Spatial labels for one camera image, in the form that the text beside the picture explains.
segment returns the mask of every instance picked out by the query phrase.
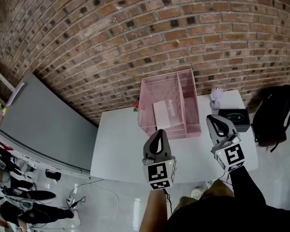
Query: brick wall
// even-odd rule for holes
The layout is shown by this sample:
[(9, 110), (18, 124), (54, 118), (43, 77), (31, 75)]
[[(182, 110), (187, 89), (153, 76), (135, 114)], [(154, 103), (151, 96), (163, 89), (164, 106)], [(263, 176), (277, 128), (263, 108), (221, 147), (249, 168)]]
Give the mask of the brick wall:
[(290, 0), (0, 0), (0, 62), (92, 121), (129, 107), (143, 77), (192, 68), (197, 92), (290, 84)]

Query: black box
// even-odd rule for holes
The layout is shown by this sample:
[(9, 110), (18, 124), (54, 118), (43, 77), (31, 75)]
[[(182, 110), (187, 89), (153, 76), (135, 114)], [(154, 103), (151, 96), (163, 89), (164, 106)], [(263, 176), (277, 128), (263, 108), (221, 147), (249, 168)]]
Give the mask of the black box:
[(220, 109), (218, 115), (231, 120), (237, 132), (246, 132), (250, 128), (250, 118), (247, 109)]

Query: person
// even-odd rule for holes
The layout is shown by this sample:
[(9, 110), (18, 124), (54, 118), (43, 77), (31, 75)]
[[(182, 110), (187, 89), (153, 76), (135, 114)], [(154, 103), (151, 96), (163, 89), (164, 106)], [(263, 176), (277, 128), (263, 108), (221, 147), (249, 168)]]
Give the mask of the person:
[(140, 232), (179, 232), (198, 229), (245, 230), (290, 226), (290, 211), (270, 207), (244, 166), (230, 172), (234, 192), (216, 180), (199, 200), (182, 197), (167, 220), (166, 195), (153, 190)]
[(24, 212), (5, 200), (2, 194), (0, 194), (0, 216), (5, 221), (19, 226), (22, 229), (22, 232), (27, 231), (27, 223), (46, 224), (66, 218), (71, 218), (75, 225), (80, 225), (80, 219), (76, 209), (61, 209), (44, 204), (33, 203), (32, 209)]
[(32, 172), (34, 168), (28, 166), (24, 160), (14, 157), (10, 152), (3, 150), (0, 147), (0, 161), (5, 165), (8, 172), (14, 172), (17, 175), (22, 175), (20, 170)]
[(25, 189), (32, 189), (33, 183), (25, 181), (25, 180), (18, 180), (10, 175), (10, 173), (3, 171), (0, 168), (0, 187), (6, 188), (25, 188)]

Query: pink wire basket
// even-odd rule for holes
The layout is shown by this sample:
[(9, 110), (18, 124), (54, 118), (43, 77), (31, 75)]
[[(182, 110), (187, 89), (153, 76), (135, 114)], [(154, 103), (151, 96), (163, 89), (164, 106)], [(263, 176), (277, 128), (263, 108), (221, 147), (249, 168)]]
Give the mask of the pink wire basket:
[(173, 72), (141, 81), (138, 124), (151, 136), (159, 129), (168, 139), (201, 134), (192, 70)]

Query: gray panel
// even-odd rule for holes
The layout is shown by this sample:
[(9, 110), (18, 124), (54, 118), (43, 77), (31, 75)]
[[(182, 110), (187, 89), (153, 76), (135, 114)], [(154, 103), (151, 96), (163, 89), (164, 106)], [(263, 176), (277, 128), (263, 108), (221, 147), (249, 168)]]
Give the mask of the gray panel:
[(97, 127), (61, 101), (33, 74), (25, 77), (0, 131), (57, 161), (90, 170)]

